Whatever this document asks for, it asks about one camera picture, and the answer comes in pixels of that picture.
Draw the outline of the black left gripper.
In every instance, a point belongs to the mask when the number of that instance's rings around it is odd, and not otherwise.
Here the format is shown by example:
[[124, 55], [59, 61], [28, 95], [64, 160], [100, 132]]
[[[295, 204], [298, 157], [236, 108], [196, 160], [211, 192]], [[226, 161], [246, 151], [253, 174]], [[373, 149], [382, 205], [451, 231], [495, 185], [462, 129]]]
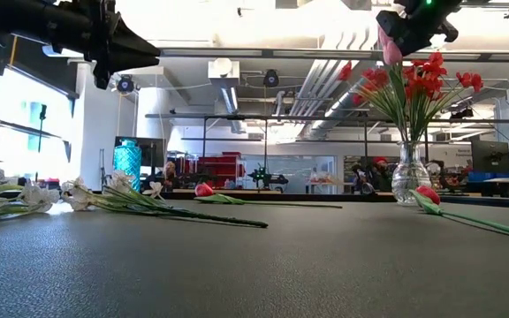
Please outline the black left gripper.
[[124, 49], [115, 49], [115, 71], [155, 66], [159, 63], [161, 50], [132, 31], [115, 11], [116, 0], [70, 0], [60, 1], [59, 6], [89, 19], [90, 27], [81, 39], [86, 43], [81, 49], [60, 46], [81, 53], [87, 62], [95, 62], [93, 70], [95, 86], [106, 88], [110, 83], [110, 42], [115, 27], [115, 43]]

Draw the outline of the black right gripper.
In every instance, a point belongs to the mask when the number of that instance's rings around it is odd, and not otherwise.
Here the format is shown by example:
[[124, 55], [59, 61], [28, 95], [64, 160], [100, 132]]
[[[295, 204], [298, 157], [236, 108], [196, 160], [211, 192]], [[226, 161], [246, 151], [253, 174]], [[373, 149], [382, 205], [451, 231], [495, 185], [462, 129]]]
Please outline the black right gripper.
[[404, 7], [405, 17], [395, 11], [380, 11], [376, 21], [383, 31], [391, 37], [402, 56], [408, 56], [431, 45], [434, 34], [443, 34], [445, 42], [454, 42], [459, 31], [447, 17], [460, 8], [462, 0], [445, 0], [441, 9], [433, 12], [413, 14], [413, 0], [395, 0]]

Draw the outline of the pink tulip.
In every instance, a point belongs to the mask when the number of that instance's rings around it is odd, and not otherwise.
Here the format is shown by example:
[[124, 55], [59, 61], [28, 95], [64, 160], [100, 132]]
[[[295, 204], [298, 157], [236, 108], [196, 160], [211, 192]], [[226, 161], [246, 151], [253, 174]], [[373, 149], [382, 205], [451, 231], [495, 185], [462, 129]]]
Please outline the pink tulip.
[[378, 40], [381, 45], [385, 48], [388, 46], [390, 42], [392, 42], [392, 38], [386, 34], [386, 32], [382, 29], [381, 26], [377, 28], [378, 30]]
[[396, 97], [395, 113], [398, 119], [398, 126], [403, 138], [406, 140], [406, 94], [402, 79], [402, 56], [394, 42], [388, 42], [384, 47], [384, 61], [390, 67], [389, 77], [392, 90]]

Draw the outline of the red small-flower bunch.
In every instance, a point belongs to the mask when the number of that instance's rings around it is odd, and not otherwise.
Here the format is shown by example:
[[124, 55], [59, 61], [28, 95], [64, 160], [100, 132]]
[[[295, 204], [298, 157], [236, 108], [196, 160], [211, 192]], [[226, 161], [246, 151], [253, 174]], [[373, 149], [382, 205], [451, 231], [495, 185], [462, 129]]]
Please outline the red small-flower bunch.
[[484, 86], [482, 76], [475, 72], [457, 72], [456, 82], [449, 84], [440, 52], [432, 53], [427, 60], [414, 60], [411, 66], [394, 67], [394, 75], [392, 85], [399, 98], [402, 135], [408, 142], [418, 142], [435, 115], [460, 93], [468, 89], [478, 93]]
[[408, 136], [408, 115], [404, 65], [397, 62], [393, 65], [368, 68], [361, 74], [360, 81], [349, 90], [355, 105], [369, 103], [399, 129], [403, 141], [410, 141]]

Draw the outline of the blue textured vase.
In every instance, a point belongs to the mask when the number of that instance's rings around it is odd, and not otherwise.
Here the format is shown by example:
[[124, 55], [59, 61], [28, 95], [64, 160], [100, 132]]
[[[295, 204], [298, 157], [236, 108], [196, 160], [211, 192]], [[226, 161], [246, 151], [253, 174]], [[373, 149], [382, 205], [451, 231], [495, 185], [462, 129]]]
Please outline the blue textured vase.
[[139, 192], [141, 190], [141, 148], [136, 139], [121, 138], [119, 142], [120, 144], [114, 148], [114, 170], [121, 170], [131, 177], [132, 189]]

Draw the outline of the red tulip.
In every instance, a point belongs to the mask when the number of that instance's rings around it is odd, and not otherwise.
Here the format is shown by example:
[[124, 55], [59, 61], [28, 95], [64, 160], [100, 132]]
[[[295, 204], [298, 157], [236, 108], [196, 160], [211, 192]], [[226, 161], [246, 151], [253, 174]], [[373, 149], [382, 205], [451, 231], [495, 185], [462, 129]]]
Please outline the red tulip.
[[288, 202], [257, 202], [245, 201], [231, 196], [215, 193], [214, 190], [207, 184], [199, 184], [194, 189], [195, 199], [201, 203], [210, 204], [229, 204], [229, 205], [270, 205], [270, 206], [285, 206], [285, 207], [307, 207], [307, 208], [341, 208], [335, 205], [315, 205], [315, 204], [302, 204], [302, 203], [288, 203]]
[[501, 223], [494, 223], [491, 221], [476, 219], [470, 216], [463, 216], [460, 214], [454, 214], [445, 212], [441, 207], [441, 199], [439, 195], [432, 190], [431, 188], [428, 188], [427, 186], [419, 186], [415, 188], [414, 190], [408, 191], [410, 194], [413, 195], [418, 205], [423, 209], [423, 211], [428, 215], [433, 216], [441, 216], [441, 217], [453, 217], [458, 218], [460, 220], [469, 221], [470, 223], [476, 223], [480, 225], [484, 225], [487, 227], [490, 227], [492, 229], [501, 231], [503, 233], [509, 234], [509, 226], [503, 225]]

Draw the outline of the clear glass vase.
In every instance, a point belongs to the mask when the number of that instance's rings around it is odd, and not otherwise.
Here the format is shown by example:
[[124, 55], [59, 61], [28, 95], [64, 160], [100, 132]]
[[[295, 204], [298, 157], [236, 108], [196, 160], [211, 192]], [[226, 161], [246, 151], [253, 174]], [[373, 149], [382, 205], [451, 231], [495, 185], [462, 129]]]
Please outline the clear glass vase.
[[416, 204], [411, 194], [420, 186], [431, 187], [429, 173], [421, 160], [417, 143], [401, 141], [399, 143], [399, 163], [391, 177], [391, 192], [397, 203], [402, 206]]

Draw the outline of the white ceiling unit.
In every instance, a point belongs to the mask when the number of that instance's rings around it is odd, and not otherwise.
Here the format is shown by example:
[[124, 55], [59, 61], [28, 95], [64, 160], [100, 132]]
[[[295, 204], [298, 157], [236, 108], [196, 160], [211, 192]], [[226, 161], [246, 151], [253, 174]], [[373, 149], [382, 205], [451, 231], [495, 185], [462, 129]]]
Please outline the white ceiling unit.
[[239, 61], [227, 57], [208, 62], [208, 79], [215, 87], [231, 88], [240, 83]]

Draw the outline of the silver ceiling ducts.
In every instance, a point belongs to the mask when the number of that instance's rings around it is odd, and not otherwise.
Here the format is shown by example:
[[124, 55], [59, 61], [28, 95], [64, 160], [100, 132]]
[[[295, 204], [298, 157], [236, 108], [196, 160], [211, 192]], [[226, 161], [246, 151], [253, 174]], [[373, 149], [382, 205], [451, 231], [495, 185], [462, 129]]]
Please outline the silver ceiling ducts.
[[[372, 26], [347, 28], [326, 34], [317, 44], [324, 50], [369, 50], [374, 47], [377, 36]], [[356, 59], [316, 59], [303, 84], [295, 95], [294, 103], [287, 113], [290, 117], [314, 117], [318, 111], [334, 102], [335, 91], [351, 78]]]

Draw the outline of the person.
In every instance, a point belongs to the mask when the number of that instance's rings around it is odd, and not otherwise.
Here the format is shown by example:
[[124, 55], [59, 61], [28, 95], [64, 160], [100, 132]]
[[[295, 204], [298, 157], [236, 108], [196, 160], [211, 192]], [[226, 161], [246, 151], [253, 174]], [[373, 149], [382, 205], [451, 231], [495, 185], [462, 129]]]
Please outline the person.
[[179, 187], [179, 179], [176, 174], [176, 165], [174, 162], [167, 162], [163, 168], [163, 190], [172, 192]]
[[368, 166], [368, 176], [375, 190], [380, 192], [391, 191], [391, 174], [385, 157], [377, 156], [373, 158], [372, 164]]

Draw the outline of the red tool cabinet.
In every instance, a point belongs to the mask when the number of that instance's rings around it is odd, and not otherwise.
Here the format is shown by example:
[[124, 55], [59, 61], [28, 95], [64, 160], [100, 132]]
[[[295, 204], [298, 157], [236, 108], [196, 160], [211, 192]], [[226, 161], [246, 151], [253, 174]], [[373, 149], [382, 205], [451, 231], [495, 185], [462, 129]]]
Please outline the red tool cabinet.
[[226, 181], [237, 184], [246, 172], [240, 152], [201, 156], [197, 168], [201, 179], [212, 188], [224, 188]]

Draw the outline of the blue storage bins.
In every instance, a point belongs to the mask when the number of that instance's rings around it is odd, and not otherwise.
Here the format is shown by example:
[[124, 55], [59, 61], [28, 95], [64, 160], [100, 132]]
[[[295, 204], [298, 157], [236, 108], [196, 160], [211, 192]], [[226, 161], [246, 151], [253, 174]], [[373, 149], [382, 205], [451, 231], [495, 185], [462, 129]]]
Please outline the blue storage bins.
[[480, 172], [471, 171], [468, 173], [468, 180], [470, 182], [485, 182], [487, 180], [496, 179], [497, 182], [509, 182], [509, 172]]

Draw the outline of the black table mat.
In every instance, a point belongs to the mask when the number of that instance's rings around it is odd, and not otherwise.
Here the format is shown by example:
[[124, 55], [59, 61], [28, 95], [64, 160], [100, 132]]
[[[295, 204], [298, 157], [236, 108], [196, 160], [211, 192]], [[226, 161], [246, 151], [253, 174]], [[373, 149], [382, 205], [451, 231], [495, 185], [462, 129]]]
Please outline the black table mat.
[[509, 317], [509, 236], [390, 203], [0, 222], [0, 317]]

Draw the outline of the black overhead rail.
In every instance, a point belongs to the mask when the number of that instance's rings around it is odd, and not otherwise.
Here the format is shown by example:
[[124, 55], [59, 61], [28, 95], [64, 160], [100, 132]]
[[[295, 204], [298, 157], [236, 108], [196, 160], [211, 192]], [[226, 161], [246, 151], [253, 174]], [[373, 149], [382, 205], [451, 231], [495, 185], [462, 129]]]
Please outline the black overhead rail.
[[[203, 115], [203, 114], [146, 114], [145, 118], [155, 119], [226, 119], [226, 120], [276, 120], [276, 121], [299, 121], [299, 122], [314, 122], [314, 121], [335, 121], [335, 122], [385, 122], [392, 123], [389, 118], [383, 117], [299, 117], [299, 116], [263, 116], [263, 115]], [[509, 119], [483, 119], [483, 118], [449, 118], [449, 119], [432, 119], [431, 123], [461, 123], [461, 124], [509, 124]]]

